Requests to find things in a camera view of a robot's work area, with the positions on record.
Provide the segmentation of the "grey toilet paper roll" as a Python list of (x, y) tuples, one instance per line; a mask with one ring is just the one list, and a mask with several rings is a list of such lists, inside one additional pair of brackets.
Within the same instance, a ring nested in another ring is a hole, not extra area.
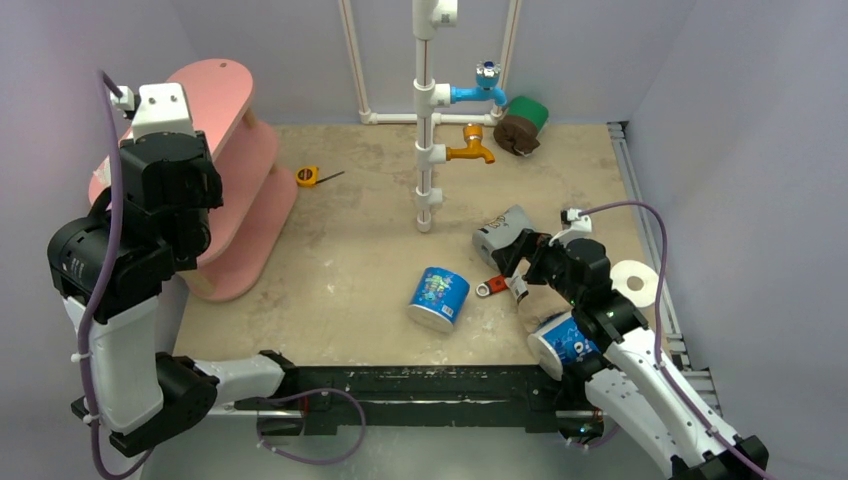
[(510, 246), (523, 229), (534, 229), (534, 226), (525, 210), (520, 205), (513, 205), (475, 230), (471, 242), (484, 263), (498, 271), (493, 252)]

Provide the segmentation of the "pink three-tier shelf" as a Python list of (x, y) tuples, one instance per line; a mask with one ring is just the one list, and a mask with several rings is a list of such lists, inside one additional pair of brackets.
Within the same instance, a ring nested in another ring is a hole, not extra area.
[(168, 80), (183, 87), (223, 187), (222, 206), (208, 214), (211, 243), (196, 269), (180, 275), (201, 299), (234, 300), (256, 284), (270, 258), (297, 197), (295, 176), (277, 166), (277, 133), (253, 114), (255, 85), (246, 66), (206, 59)]

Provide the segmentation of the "blue toilet paper roll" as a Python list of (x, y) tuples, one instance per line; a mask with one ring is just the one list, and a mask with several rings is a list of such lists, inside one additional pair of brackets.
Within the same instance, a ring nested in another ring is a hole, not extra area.
[(470, 292), (467, 280), (442, 267), (427, 267), (406, 307), (414, 322), (441, 333), (452, 333)]

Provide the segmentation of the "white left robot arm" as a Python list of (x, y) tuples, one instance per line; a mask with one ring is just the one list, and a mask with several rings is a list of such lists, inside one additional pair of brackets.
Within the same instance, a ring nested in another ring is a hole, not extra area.
[(201, 361), (157, 350), (163, 285), (192, 270), (211, 244), (208, 214), (223, 185), (206, 136), (154, 133), (122, 140), (119, 179), (89, 212), (61, 227), (47, 257), (53, 284), (82, 343), (81, 420), (133, 457), (197, 425), (215, 406), (262, 398), (284, 409), (298, 382), (270, 350), (241, 360)]

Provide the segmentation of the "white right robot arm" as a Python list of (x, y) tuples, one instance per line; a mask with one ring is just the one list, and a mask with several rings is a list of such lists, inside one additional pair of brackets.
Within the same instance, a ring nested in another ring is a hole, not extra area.
[(686, 381), (640, 308), (617, 288), (604, 245), (524, 229), (491, 257), (506, 277), (527, 262), (524, 280), (562, 296), (579, 331), (599, 348), (600, 359), (562, 379), (569, 404), (592, 403), (609, 414), (668, 479), (767, 478), (765, 445), (740, 436)]

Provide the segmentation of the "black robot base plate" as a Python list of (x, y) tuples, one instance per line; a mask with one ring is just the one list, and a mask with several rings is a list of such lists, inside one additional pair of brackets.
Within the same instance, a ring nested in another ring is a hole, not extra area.
[(340, 426), (521, 428), (566, 439), (603, 435), (601, 413), (535, 365), (312, 366), (289, 370), (271, 399), (237, 411), (292, 421), (268, 433), (332, 435)]

